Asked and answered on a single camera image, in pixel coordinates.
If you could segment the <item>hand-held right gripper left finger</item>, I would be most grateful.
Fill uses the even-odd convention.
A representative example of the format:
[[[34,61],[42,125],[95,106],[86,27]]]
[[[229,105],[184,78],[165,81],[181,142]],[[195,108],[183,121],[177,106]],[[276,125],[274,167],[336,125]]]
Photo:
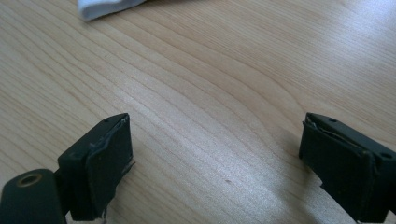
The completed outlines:
[[[101,217],[132,159],[130,116],[118,114],[97,123],[58,158],[64,210],[76,221]]]

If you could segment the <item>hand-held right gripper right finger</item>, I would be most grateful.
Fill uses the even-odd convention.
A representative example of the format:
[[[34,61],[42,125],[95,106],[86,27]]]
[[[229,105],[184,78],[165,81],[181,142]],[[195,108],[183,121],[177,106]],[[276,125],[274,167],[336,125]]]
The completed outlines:
[[[381,223],[396,215],[395,151],[320,114],[306,114],[303,125],[299,158],[354,220]]]

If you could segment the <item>white sock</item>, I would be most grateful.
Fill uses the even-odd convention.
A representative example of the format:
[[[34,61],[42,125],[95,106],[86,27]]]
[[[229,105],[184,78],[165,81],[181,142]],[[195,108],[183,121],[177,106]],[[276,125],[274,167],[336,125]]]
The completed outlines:
[[[147,0],[77,0],[78,15],[92,21],[111,13],[139,6]]]

